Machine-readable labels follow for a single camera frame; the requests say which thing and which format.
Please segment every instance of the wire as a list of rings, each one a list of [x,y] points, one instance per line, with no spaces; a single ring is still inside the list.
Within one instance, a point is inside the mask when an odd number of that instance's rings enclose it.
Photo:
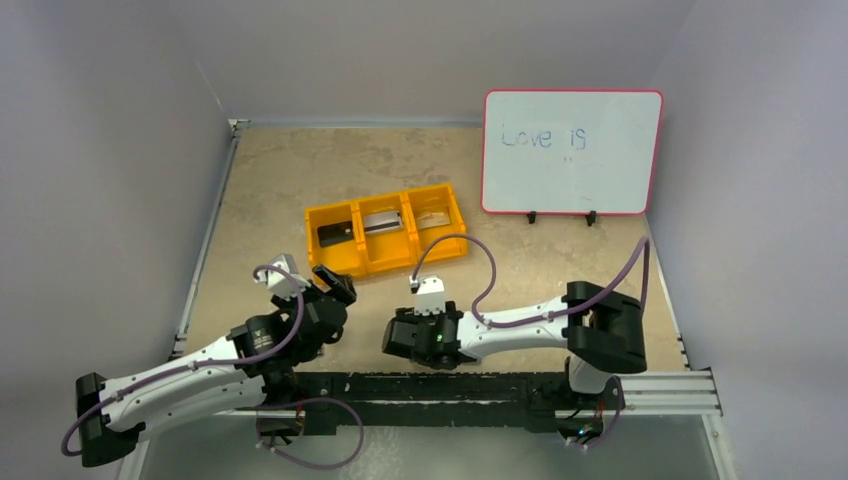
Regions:
[[[598,408],[595,409],[595,414],[593,416],[595,419],[603,419],[604,418],[604,399],[598,400]]]
[[[280,409],[286,409],[286,408],[292,408],[292,407],[302,407],[303,405],[308,405],[310,403],[321,403],[321,402],[332,403],[332,404],[335,404],[335,405],[338,405],[338,406],[344,408],[345,410],[348,411],[348,413],[351,414],[351,416],[353,416],[354,421],[356,421],[356,425],[359,427],[359,441],[357,441],[356,448],[353,450],[353,453],[351,453],[347,458],[345,458],[344,460],[342,460],[340,462],[336,462],[336,463],[320,464],[320,463],[312,463],[310,461],[303,460],[301,458],[297,458],[297,457],[290,455],[286,452],[277,450],[276,448],[274,448],[273,445],[270,445],[270,444],[266,443],[264,440],[262,440],[262,432],[259,429],[259,421],[257,420],[257,422],[256,422],[256,435],[259,437],[259,446],[264,448],[265,450],[268,450],[268,451],[274,453],[275,455],[277,455],[279,457],[285,458],[286,460],[288,460],[292,463],[296,463],[296,464],[300,465],[301,467],[312,468],[314,470],[335,470],[337,468],[341,468],[341,467],[347,465],[348,463],[352,462],[353,459],[356,458],[357,455],[359,455],[359,452],[362,450],[362,445],[365,442],[365,424],[362,422],[362,417],[360,417],[359,414],[356,413],[356,410],[354,410],[353,407],[351,407],[347,403],[345,403],[341,400],[336,400],[335,398],[317,397],[317,398],[307,398],[306,400],[299,400],[297,402],[285,403],[285,404],[282,404],[282,405],[260,405],[256,408],[254,408],[254,410],[280,410]]]
[[[201,362],[197,362],[194,365],[194,367],[192,367],[191,365],[181,365],[179,367],[174,367],[174,368],[170,368],[168,370],[163,370],[159,373],[155,373],[155,374],[153,374],[153,375],[151,375],[147,378],[143,378],[143,379],[141,379],[141,380],[139,380],[135,383],[128,385],[125,388],[122,388],[122,389],[116,391],[112,396],[101,400],[96,405],[94,405],[93,407],[86,410],[82,415],[80,415],[74,421],[73,424],[71,424],[71,427],[68,429],[67,432],[65,432],[65,435],[62,437],[62,445],[61,445],[62,455],[66,456],[66,457],[77,457],[79,455],[82,455],[81,449],[80,450],[71,450],[70,447],[68,446],[68,444],[71,441],[71,437],[79,429],[80,425],[85,423],[89,418],[94,416],[94,414],[97,413],[98,411],[102,410],[103,408],[108,407],[109,405],[111,405],[115,402],[120,402],[125,395],[130,394],[133,391],[138,390],[139,388],[146,387],[150,384],[156,383],[156,382],[158,382],[162,379],[171,377],[173,375],[183,373],[183,372],[186,372],[186,371],[190,371],[193,368],[196,369],[196,368],[211,367],[211,366],[217,366],[217,365],[232,365],[232,366],[251,365],[251,364],[254,364],[254,363],[257,363],[257,362],[261,362],[261,361],[263,361],[267,358],[270,358],[270,357],[276,355],[277,353],[280,352],[280,350],[282,350],[286,345],[288,345],[288,343],[291,342],[292,338],[294,338],[294,336],[297,334],[297,331],[300,328],[300,324],[303,322],[303,309],[304,309],[303,294],[300,292],[300,287],[298,286],[297,281],[294,279],[294,277],[292,277],[289,274],[289,272],[287,272],[287,271],[283,270],[282,268],[277,267],[275,265],[259,265],[258,267],[253,269],[253,278],[258,280],[259,279],[259,272],[267,271],[267,270],[279,273],[280,275],[285,277],[285,279],[289,283],[292,284],[293,290],[295,291],[295,295],[297,296],[297,313],[295,314],[294,324],[292,325],[291,331],[289,331],[288,335],[286,335],[286,337],[283,338],[283,340],[280,343],[275,345],[272,349],[268,350],[267,352],[261,353],[259,355],[253,355],[253,356],[250,356],[250,357],[239,358],[239,359],[234,359],[234,360],[204,360],[204,361],[201,361]]]
[[[618,405],[615,407],[615,415],[613,415],[612,420],[610,421],[609,427],[604,429],[604,432],[596,439],[589,443],[589,440],[584,441],[583,443],[577,445],[577,447],[582,449],[590,449],[595,448],[601,444],[607,437],[610,436],[612,431],[615,429],[615,426],[618,424],[618,419],[621,416],[621,411],[624,409],[624,388],[621,386],[621,379],[618,378],[618,375],[614,375],[612,377],[615,380],[615,386],[618,388]]]
[[[441,242],[443,240],[447,240],[449,238],[464,238],[464,239],[476,244],[478,247],[482,248],[483,252],[489,258],[489,264],[492,266],[492,276],[491,276],[491,279],[489,280],[489,285],[486,286],[486,289],[483,290],[483,293],[478,295],[477,298],[475,298],[474,301],[471,302],[471,314],[474,316],[475,319],[477,319],[478,322],[480,322],[480,323],[482,323],[486,326],[493,327],[493,328],[520,327],[522,325],[527,325],[529,323],[539,322],[539,321],[542,321],[542,320],[550,320],[550,319],[556,318],[556,317],[562,317],[562,316],[566,316],[566,315],[572,315],[572,314],[575,314],[575,313],[580,313],[580,312],[582,312],[582,311],[584,311],[588,308],[591,308],[592,306],[594,306],[595,304],[597,304],[598,302],[600,302],[601,300],[606,298],[606,296],[609,295],[610,292],[612,292],[615,289],[615,287],[617,287],[618,284],[620,284],[627,277],[627,275],[630,273],[630,270],[633,269],[633,265],[636,264],[636,260],[639,259],[639,254],[642,253],[642,252],[644,252],[644,254],[642,255],[644,265],[642,267],[642,296],[641,296],[641,299],[640,299],[640,303],[641,303],[642,311],[643,312],[645,311],[645,301],[647,300],[647,297],[648,297],[648,268],[650,266],[650,254],[651,254],[651,247],[650,247],[650,242],[648,240],[648,237],[642,237],[642,238],[639,239],[639,242],[636,244],[636,248],[633,250],[633,253],[630,255],[630,259],[627,260],[627,263],[624,264],[624,267],[622,267],[621,271],[618,272],[618,275],[616,275],[615,278],[612,279],[612,281],[609,283],[609,285],[607,285],[600,292],[595,294],[594,297],[590,298],[589,300],[586,300],[585,302],[581,303],[580,305],[568,307],[568,308],[565,308],[563,310],[555,310],[555,311],[547,312],[544,315],[535,315],[535,316],[531,316],[531,317],[527,317],[527,318],[522,318],[522,319],[514,320],[514,321],[511,321],[511,322],[492,322],[490,320],[486,320],[483,317],[483,315],[480,314],[480,312],[477,310],[477,306],[480,304],[480,302],[483,301],[483,299],[486,298],[486,296],[489,295],[489,293],[495,287],[495,280],[497,280],[497,278],[498,278],[498,268],[497,268],[497,265],[495,264],[495,257],[494,257],[494,255],[492,255],[492,251],[489,250],[489,248],[483,242],[481,242],[480,240],[478,240],[475,237],[472,237],[471,235],[467,235],[467,234],[464,234],[464,233],[449,233],[447,235],[443,235],[443,236],[433,240],[433,243],[431,243],[424,250],[424,252],[421,254],[421,257],[418,258],[418,263],[415,265],[415,268],[412,270],[412,279],[415,280],[418,277],[418,271],[421,269],[421,266],[424,264],[424,259],[427,258],[427,254],[430,253],[430,250],[432,250],[433,247],[435,247],[439,242]]]

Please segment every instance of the tabletop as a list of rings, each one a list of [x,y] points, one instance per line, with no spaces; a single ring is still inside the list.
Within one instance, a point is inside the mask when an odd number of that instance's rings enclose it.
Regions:
[[[565,293],[570,281],[606,285],[647,235],[643,216],[543,216],[529,224],[523,215],[493,215],[480,206],[479,128],[259,128],[240,140],[208,246],[186,352],[193,352],[241,325],[274,310],[265,288],[251,279],[253,267],[290,253],[307,272],[304,209],[449,182],[468,233],[482,240],[498,263],[498,282],[480,310],[527,306]],[[616,291],[639,296],[642,262]],[[381,352],[394,310],[411,307],[408,270],[356,281],[358,299],[348,308],[343,339],[324,349],[303,371],[427,371]],[[422,274],[438,274],[448,298],[466,310],[489,281],[485,254],[469,243],[466,256],[433,262]],[[655,257],[643,318],[648,369],[683,371],[671,310]],[[562,349],[503,352],[459,371],[559,371]]]

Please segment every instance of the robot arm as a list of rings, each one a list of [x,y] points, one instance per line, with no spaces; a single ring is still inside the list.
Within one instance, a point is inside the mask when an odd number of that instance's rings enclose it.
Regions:
[[[273,294],[275,312],[252,317],[206,347],[150,370],[114,379],[96,373],[80,377],[76,390],[83,466],[117,460],[137,442],[196,418],[291,400],[292,368],[341,338],[346,307],[356,300],[356,292],[349,277],[323,266],[313,272],[329,286],[326,291],[298,275],[290,256],[280,256],[272,265],[289,273],[304,300],[300,328],[291,340],[267,358],[250,360],[289,336],[297,313],[292,282],[279,273],[260,274],[257,281]],[[111,403],[83,418],[107,399]]]
[[[647,369],[642,309],[638,300],[626,295],[612,292],[577,314],[497,328],[446,301],[444,284],[436,276],[411,280],[410,285],[415,307],[395,311],[383,338],[384,353],[450,370],[498,352],[564,348],[574,354],[568,365],[570,387],[587,394],[601,392],[612,374]],[[570,282],[561,297],[483,316],[497,324],[544,315],[579,305],[601,289],[588,282]]]

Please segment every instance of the yellow tray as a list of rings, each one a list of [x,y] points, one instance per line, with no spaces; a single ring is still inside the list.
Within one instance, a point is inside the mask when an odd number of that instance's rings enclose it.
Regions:
[[[363,218],[375,213],[398,211],[403,228],[394,232],[365,234]],[[447,211],[450,224],[418,229],[416,218],[432,211]],[[411,268],[436,238],[448,233],[465,233],[453,187],[444,183],[401,192],[363,197],[342,203],[307,208],[306,241],[309,264],[324,264],[331,270],[364,277],[398,268]],[[322,247],[317,229],[340,222],[352,222],[353,240]],[[468,253],[468,241],[451,238],[439,243],[426,262],[454,258]]]

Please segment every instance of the whiteboard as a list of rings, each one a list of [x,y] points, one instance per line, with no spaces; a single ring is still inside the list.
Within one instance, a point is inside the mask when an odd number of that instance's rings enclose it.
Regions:
[[[656,90],[490,91],[483,113],[483,209],[644,212],[662,107]]]

